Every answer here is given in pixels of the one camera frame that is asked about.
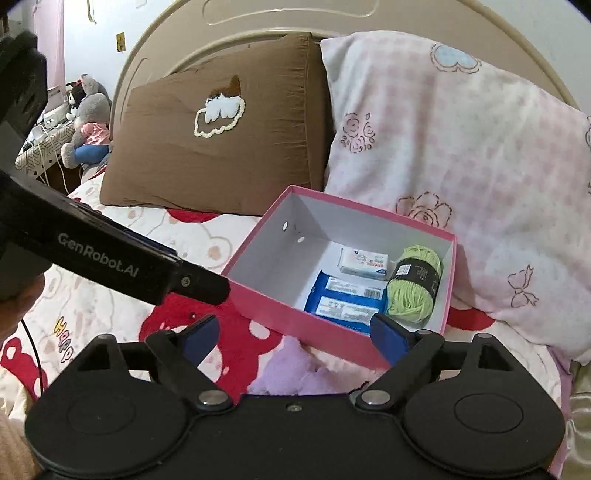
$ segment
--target soap bar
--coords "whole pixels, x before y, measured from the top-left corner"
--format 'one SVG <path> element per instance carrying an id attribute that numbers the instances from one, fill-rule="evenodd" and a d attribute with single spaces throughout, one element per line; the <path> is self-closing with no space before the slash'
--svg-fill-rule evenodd
<path id="1" fill-rule="evenodd" d="M 340 252 L 339 269 L 342 273 L 376 280 L 386 280 L 388 256 L 343 247 Z"/>

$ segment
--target wall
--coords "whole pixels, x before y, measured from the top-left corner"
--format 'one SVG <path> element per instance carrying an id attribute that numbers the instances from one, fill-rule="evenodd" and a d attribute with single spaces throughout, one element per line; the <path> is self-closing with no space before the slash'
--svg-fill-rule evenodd
<path id="1" fill-rule="evenodd" d="M 88 73 L 112 96 L 127 55 L 144 30 L 174 1 L 146 0 L 136 8 L 136 0 L 91 0 L 95 25 L 88 20 L 86 0 L 65 0 L 66 81 L 75 82 Z M 126 50 L 117 52 L 115 36 L 121 32 L 125 32 Z"/>
<path id="2" fill-rule="evenodd" d="M 479 0 L 519 30 L 591 115 L 591 23 L 567 0 Z"/>
<path id="3" fill-rule="evenodd" d="M 580 109 L 591 114 L 591 24 L 567 0 L 480 1 L 525 35 L 563 79 Z M 90 73 L 112 95 L 129 51 L 174 0 L 147 0 L 140 8 L 136 0 L 93 2 L 96 25 L 88 21 L 85 0 L 66 0 L 66 81 Z M 118 53 L 115 35 L 122 31 L 127 50 Z"/>
<path id="4" fill-rule="evenodd" d="M 32 30 L 31 11 L 33 10 L 34 0 L 22 0 L 10 12 L 8 12 L 9 21 L 17 22 L 11 24 L 11 34 L 18 35 L 22 30 Z"/>

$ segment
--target pink floral pillow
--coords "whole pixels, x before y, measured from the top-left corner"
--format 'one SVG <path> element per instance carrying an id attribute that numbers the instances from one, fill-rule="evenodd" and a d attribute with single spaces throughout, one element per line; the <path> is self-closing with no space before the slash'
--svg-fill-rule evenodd
<path id="1" fill-rule="evenodd" d="M 457 298 L 589 362 L 590 119 L 426 38 L 320 46 L 337 129 L 326 192 L 454 232 Z"/>

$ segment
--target green yarn ball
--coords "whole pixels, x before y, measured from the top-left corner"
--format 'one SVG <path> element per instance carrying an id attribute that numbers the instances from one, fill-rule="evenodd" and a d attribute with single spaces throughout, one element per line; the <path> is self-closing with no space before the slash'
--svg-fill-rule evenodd
<path id="1" fill-rule="evenodd" d="M 431 265 L 441 278 L 441 260 L 430 248 L 413 245 L 404 249 L 398 262 L 405 258 L 418 258 Z M 390 280 L 387 314 L 410 323 L 419 323 L 431 315 L 433 299 L 426 288 L 408 280 Z"/>

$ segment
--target pink curtain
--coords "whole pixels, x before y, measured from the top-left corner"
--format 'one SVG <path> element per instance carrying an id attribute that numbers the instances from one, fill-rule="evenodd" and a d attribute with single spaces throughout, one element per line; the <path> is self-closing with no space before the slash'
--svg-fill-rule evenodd
<path id="1" fill-rule="evenodd" d="M 66 88 L 64 67 L 64 0 L 36 0 L 33 6 L 33 28 L 39 41 L 37 48 L 47 58 L 47 88 Z"/>

